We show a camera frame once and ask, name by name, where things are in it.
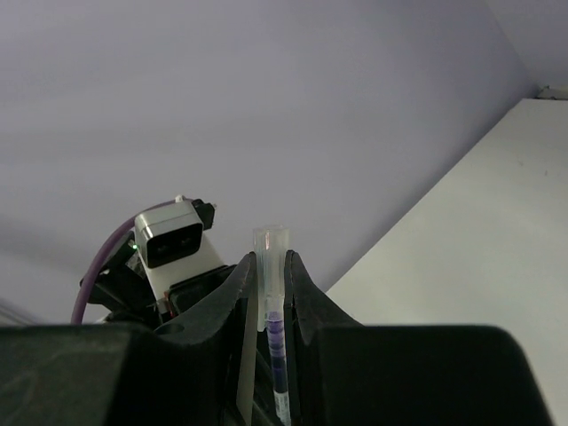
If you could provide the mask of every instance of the wall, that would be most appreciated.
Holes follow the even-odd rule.
[[[568,2],[487,0],[540,85],[568,85]]]
[[[177,193],[217,203],[228,262],[283,223],[329,287],[534,93],[482,0],[427,3],[3,5],[3,296],[67,320],[116,224]]]

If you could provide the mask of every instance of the white table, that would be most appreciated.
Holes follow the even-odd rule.
[[[367,324],[505,328],[568,424],[568,102],[520,102],[327,294]]]

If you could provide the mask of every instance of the clear plastic tube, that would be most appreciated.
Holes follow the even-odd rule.
[[[258,331],[266,327],[276,414],[284,426],[289,426],[292,421],[284,335],[284,261],[289,246],[288,228],[275,225],[256,229],[254,245],[258,270]]]

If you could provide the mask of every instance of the gray wall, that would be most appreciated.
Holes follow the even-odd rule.
[[[535,89],[483,0],[61,3],[0,22],[2,296],[52,321],[177,193],[227,262],[290,226],[327,288]]]
[[[487,0],[540,85],[568,85],[568,2]]]

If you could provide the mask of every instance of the cable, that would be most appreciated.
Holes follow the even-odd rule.
[[[157,209],[159,207],[167,206],[173,204],[175,201],[166,201],[157,204],[150,209]],[[85,308],[89,302],[89,297],[91,296],[91,291],[95,287],[95,281],[99,276],[101,268],[105,265],[110,253],[113,251],[118,241],[121,237],[127,233],[130,229],[134,227],[134,219],[136,216],[131,217],[122,225],[120,225],[116,230],[108,237],[99,252],[92,259],[91,265],[83,277],[83,284],[79,288],[79,293],[75,299],[75,306],[73,307],[73,313],[71,314],[71,324],[81,324],[83,322],[83,315],[85,314]]]

